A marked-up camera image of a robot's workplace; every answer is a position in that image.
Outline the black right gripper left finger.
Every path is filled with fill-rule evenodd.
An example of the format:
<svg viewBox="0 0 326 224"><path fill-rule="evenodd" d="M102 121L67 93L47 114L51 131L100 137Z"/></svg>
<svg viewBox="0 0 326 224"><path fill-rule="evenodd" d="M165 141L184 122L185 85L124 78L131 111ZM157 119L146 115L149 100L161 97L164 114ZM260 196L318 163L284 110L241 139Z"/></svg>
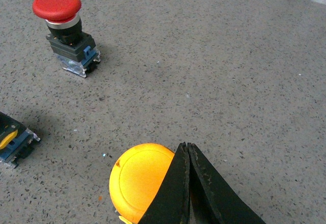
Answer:
<svg viewBox="0 0 326 224"><path fill-rule="evenodd" d="M188 223L190 158L186 143L181 143L163 182L139 223Z"/></svg>

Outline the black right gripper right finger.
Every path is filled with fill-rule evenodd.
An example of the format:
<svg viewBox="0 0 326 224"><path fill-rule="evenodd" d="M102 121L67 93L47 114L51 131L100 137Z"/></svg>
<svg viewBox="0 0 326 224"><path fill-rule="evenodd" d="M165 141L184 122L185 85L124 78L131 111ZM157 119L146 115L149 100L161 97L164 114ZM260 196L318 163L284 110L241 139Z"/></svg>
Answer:
<svg viewBox="0 0 326 224"><path fill-rule="evenodd" d="M187 144L196 223L265 223L235 193L196 144Z"/></svg>

